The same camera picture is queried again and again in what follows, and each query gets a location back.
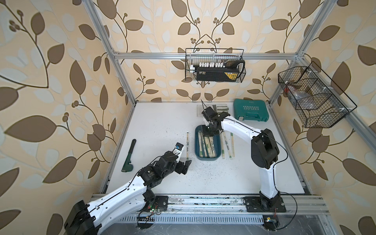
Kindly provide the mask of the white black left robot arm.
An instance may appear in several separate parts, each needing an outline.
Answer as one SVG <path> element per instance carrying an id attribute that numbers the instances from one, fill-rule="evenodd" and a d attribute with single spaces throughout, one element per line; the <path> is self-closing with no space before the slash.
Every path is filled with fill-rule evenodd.
<path id="1" fill-rule="evenodd" d="M 173 172 L 186 174 L 190 160 L 180 161 L 180 151 L 167 151 L 140 169 L 132 180 L 104 197 L 85 203 L 77 202 L 64 229 L 68 235 L 100 235 L 128 214 L 141 211 L 155 202 L 152 188 Z"/>

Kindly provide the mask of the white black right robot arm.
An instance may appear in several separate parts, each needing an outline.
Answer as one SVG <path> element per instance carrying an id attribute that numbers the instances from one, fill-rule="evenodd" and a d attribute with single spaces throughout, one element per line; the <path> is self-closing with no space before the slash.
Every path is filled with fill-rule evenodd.
<path id="1" fill-rule="evenodd" d="M 277 190 L 274 177 L 274 166 L 280 153 L 274 135 L 269 129 L 256 129 L 232 117 L 229 113 L 218 114 L 213 108 L 202 111 L 206 120 L 203 127 L 204 135 L 214 136 L 222 131 L 229 131 L 250 145 L 251 159 L 259 168 L 260 191 L 259 199 L 246 198 L 251 212 L 286 212 L 281 192 Z"/>

